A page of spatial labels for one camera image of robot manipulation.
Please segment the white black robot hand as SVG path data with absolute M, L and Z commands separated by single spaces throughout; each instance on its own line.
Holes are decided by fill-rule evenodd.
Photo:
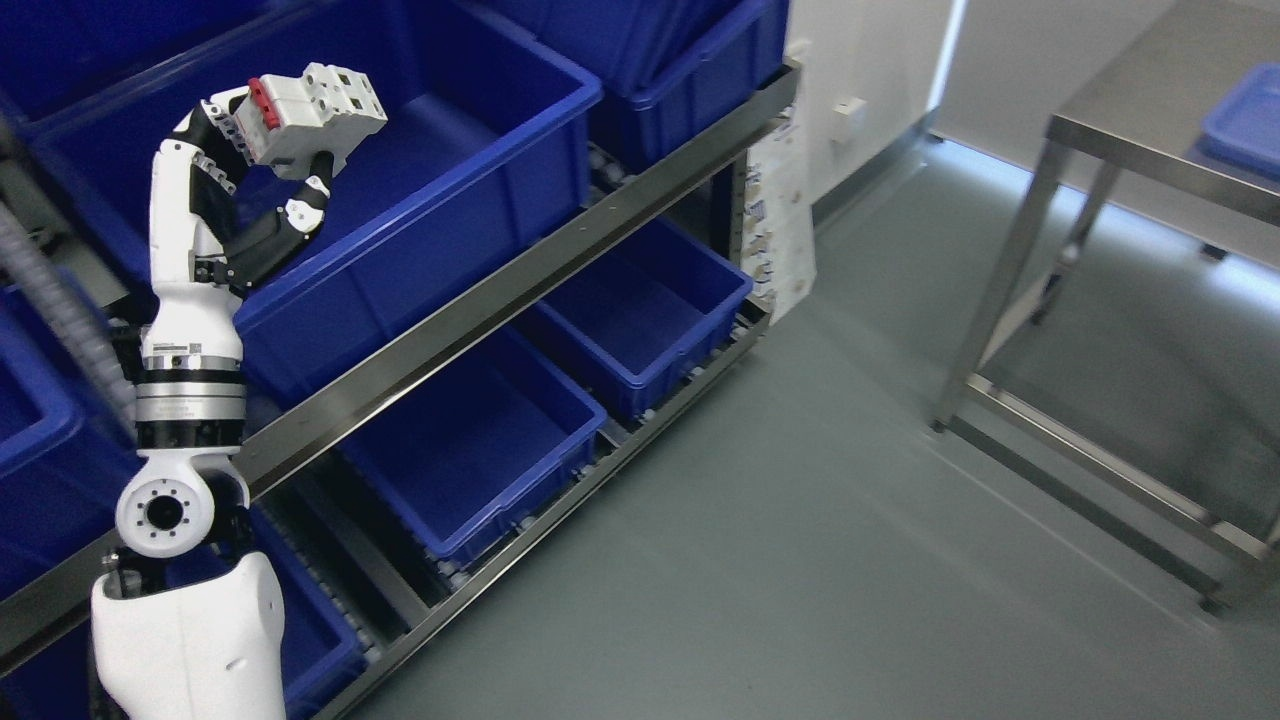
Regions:
M 251 161 L 232 117 L 248 81 L 196 102 L 154 154 L 148 278 L 157 314 L 140 346 L 150 380 L 238 372 L 244 346 L 234 315 L 244 296 L 297 258 L 326 222 L 340 174 L 330 154 L 319 154 L 302 181 Z

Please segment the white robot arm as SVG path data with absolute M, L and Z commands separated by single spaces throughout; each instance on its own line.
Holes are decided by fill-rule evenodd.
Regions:
M 232 461 L 244 432 L 239 364 L 150 359 L 136 391 L 142 465 L 116 503 L 122 543 L 91 591 L 97 678 L 131 719 L 283 719 L 282 584 Z

